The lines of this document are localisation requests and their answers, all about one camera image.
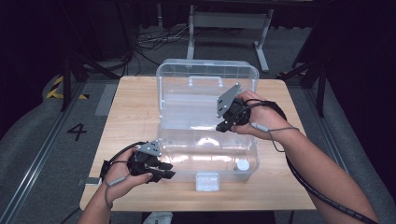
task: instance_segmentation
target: black wall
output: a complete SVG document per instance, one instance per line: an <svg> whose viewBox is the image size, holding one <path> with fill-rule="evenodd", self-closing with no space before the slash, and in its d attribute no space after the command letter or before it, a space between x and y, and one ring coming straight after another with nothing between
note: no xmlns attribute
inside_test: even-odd
<svg viewBox="0 0 396 224"><path fill-rule="evenodd" d="M61 48L43 8L35 1L0 2L0 139L57 74Z"/></svg>
<svg viewBox="0 0 396 224"><path fill-rule="evenodd" d="M297 62L325 62L337 100L396 199L395 4L375 0L338 3L346 10L328 11L320 17Z"/></svg>

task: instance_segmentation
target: small white container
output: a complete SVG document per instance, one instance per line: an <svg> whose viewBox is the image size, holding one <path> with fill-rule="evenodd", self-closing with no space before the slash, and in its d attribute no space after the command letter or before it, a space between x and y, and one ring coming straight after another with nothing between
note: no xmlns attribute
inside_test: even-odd
<svg viewBox="0 0 396 224"><path fill-rule="evenodd" d="M236 82L255 91L259 72L246 62L165 60L157 69L161 160L174 165L174 182L217 174L219 182L245 182L259 167L253 136L220 133L217 98ZM239 161L247 169L235 169Z"/></svg>
<svg viewBox="0 0 396 224"><path fill-rule="evenodd" d="M248 163L248 160L239 160L236 163L236 166L234 169L238 170L238 171L247 171L248 168L250 168L250 164Z"/></svg>

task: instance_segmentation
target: person's right hand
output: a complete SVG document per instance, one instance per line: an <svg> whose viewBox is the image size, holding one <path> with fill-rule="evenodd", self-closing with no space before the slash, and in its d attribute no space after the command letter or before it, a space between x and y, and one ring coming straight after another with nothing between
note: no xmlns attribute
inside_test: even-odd
<svg viewBox="0 0 396 224"><path fill-rule="evenodd" d="M242 99L244 102L250 99L257 99L265 101L266 99L260 97L260 95L256 94L253 91L244 91L236 96L236 98ZM259 101L249 101L248 105L252 105L258 103ZM291 125L285 121L274 109L268 106L254 106L250 108L250 123L254 122L260 124L262 126L267 127L268 129L278 129L290 127ZM269 140L271 139L270 134L264 133L260 130L257 130L250 123L245 125L234 125L231 129L233 132L240 134L251 134L261 139ZM276 133L273 133L274 140L277 141Z"/></svg>

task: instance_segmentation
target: gray carpet floor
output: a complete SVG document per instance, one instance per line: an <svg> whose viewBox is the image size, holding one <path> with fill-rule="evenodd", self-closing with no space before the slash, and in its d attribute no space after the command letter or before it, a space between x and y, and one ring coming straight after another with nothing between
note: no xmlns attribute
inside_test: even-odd
<svg viewBox="0 0 396 224"><path fill-rule="evenodd" d="M152 27L142 32L161 30ZM275 78L279 72L291 70L291 64L310 29L270 29L264 44L264 54L270 67L269 73L261 78ZM260 70L253 41L260 36L257 31L244 30L227 34L216 30L203 30L196 37L195 59L246 61ZM160 49L145 51L145 56L156 63L168 58L185 58L188 42L180 39ZM111 65L116 61L102 62ZM128 66L127 76L155 76L157 65L136 54ZM308 138L332 157L330 147L336 147L348 172L367 193L378 213L381 223L394 223L396 208L393 199L365 156L356 135L353 133L342 108L335 99L332 88L326 87L325 118L318 117L312 108L316 86L302 90L296 83L300 77L287 81L290 95L297 108ZM43 90L43 97L53 84L52 80ZM64 122L49 148L49 155L33 178L33 185L21 199L10 223L60 223L78 208L83 187L77 186L79 179L87 177L103 128L111 107L117 80L110 80L101 74L92 74L83 90L78 94L89 94L87 100L76 100L70 105ZM62 99L45 99L42 105L30 111L7 132L0 142L0 211L4 214L23 181L35 156L51 133L53 124L62 116ZM83 124L83 133L78 141L75 133L68 133L76 125ZM331 139L326 138L329 131ZM66 223L76 223L81 211L71 216ZM290 211L276 211L276 223L288 223ZM140 213L113 213L112 223L140 223ZM1 223L7 223L2 217ZM324 223L316 211L297 211L293 223Z"/></svg>

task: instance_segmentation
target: forearm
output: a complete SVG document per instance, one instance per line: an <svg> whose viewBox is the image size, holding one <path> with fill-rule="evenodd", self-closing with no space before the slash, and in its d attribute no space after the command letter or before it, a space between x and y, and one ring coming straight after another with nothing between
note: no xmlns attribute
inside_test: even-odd
<svg viewBox="0 0 396 224"><path fill-rule="evenodd" d="M109 223L111 210L106 204L105 193L106 185L102 184L92 196L78 223Z"/></svg>
<svg viewBox="0 0 396 224"><path fill-rule="evenodd" d="M326 154L296 130L280 133L280 144L299 174L314 189L356 212L377 221L375 212L357 183ZM328 223L359 223L310 195Z"/></svg>

